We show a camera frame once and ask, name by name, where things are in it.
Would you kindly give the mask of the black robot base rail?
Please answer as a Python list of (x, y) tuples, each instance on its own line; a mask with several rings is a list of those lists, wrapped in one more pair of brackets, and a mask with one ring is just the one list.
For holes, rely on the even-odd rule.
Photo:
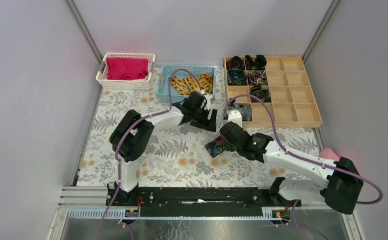
[(285, 200), (273, 187), (136, 186), (127, 193), (112, 182), (107, 189), (107, 205), (134, 207), (144, 218), (271, 218), (278, 210), (301, 206), (301, 201)]

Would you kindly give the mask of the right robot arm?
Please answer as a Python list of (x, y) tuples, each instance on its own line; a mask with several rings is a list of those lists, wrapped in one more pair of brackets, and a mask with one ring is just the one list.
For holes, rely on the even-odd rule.
[(251, 161), (279, 165), (305, 177), (303, 180), (277, 177), (268, 189), (273, 205), (296, 200), (323, 202), (339, 213), (353, 213), (363, 181), (357, 178), (358, 171), (351, 160), (311, 156), (282, 146), (271, 136), (259, 132), (250, 135), (234, 122), (226, 123), (219, 133), (229, 151)]

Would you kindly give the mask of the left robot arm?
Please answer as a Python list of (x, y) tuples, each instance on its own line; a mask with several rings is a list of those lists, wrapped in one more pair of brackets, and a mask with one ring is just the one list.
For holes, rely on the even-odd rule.
[(118, 161), (118, 200), (132, 205), (137, 198), (137, 159), (144, 153), (153, 130), (189, 124), (195, 128), (216, 132), (217, 110), (211, 107), (212, 94), (204, 90), (193, 92), (180, 102), (171, 103), (164, 111), (140, 114), (129, 110), (110, 136)]

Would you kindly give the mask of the dark floral pattern tie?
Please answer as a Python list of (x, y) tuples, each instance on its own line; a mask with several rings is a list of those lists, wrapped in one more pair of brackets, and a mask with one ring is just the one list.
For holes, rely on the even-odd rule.
[(226, 140), (223, 136), (218, 136), (211, 142), (207, 143), (204, 147), (212, 158), (215, 158), (220, 154), (228, 151)]

